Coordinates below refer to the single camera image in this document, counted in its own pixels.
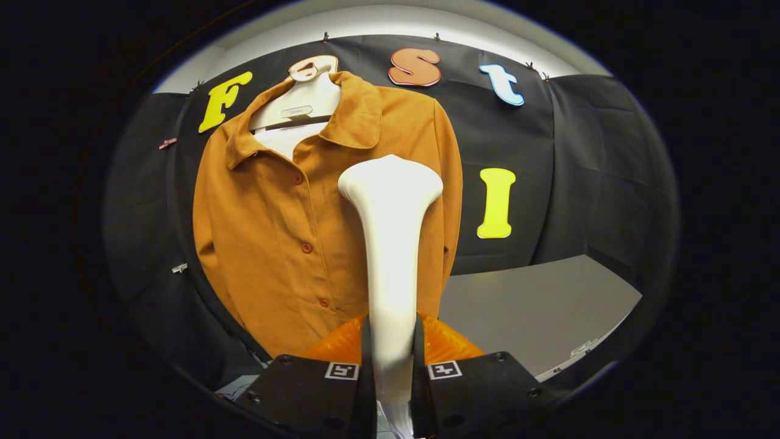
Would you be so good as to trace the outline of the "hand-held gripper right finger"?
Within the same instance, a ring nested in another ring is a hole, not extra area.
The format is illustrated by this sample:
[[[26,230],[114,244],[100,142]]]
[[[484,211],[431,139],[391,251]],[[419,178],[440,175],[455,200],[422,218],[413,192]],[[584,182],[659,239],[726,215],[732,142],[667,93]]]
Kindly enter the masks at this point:
[[[413,435],[518,438],[558,406],[560,393],[510,353],[483,353],[422,312],[413,338]]]

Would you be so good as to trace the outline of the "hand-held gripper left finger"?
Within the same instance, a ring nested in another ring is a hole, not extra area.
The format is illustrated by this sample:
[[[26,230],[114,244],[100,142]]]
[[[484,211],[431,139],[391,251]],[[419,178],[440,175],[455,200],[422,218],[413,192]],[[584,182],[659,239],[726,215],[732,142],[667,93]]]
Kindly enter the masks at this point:
[[[235,400],[270,438],[375,438],[378,407],[371,326],[358,336],[362,364],[278,356]]]

